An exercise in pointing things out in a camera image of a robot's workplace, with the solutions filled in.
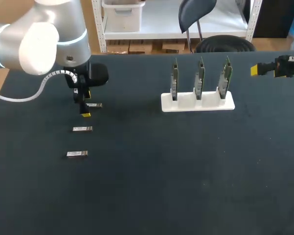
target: yellow tag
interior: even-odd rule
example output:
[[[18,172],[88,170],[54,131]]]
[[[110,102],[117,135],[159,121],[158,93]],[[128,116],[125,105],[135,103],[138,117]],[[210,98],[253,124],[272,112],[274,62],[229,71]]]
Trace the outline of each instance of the yellow tag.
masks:
[[[258,75],[258,65],[255,65],[251,67],[251,76],[257,76]]]
[[[91,114],[90,114],[90,113],[82,114],[82,116],[83,116],[84,118],[87,118],[87,117],[91,117]]]
[[[90,91],[89,91],[89,98],[86,98],[86,99],[91,99],[91,93],[90,93]]]

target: chair backrest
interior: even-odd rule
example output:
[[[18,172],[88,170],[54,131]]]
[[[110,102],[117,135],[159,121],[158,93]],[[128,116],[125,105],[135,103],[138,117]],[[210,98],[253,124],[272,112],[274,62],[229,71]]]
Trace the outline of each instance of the chair backrest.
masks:
[[[183,0],[179,11],[181,32],[184,33],[194,22],[209,14],[215,5],[216,0]]]

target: white holder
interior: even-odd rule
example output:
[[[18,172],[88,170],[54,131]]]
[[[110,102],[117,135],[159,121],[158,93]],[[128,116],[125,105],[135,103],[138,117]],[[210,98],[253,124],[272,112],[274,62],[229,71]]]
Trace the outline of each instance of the white holder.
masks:
[[[191,112],[191,111],[217,111],[233,110],[235,103],[231,92],[227,92],[226,98],[221,99],[218,91],[202,92],[201,100],[196,99],[195,89],[193,92],[178,93],[178,100],[173,101],[171,93],[161,95],[163,112]]]

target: black table surface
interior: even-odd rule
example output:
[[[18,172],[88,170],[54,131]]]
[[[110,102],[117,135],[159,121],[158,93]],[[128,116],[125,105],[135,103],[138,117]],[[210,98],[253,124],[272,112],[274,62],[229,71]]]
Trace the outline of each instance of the black table surface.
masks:
[[[90,118],[62,75],[34,101],[0,100],[0,235],[294,235],[294,78],[250,77],[281,54],[93,56],[110,80],[92,88],[103,109]],[[235,110],[161,111],[175,58],[180,92],[201,56],[210,91],[227,55]],[[41,80],[12,71],[1,95]]]

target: white box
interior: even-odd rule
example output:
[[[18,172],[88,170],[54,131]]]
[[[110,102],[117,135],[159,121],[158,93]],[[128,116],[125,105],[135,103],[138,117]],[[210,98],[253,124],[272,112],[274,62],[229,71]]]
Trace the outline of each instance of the white box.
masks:
[[[111,32],[138,32],[141,30],[142,7],[139,0],[102,0],[102,7],[111,25]]]

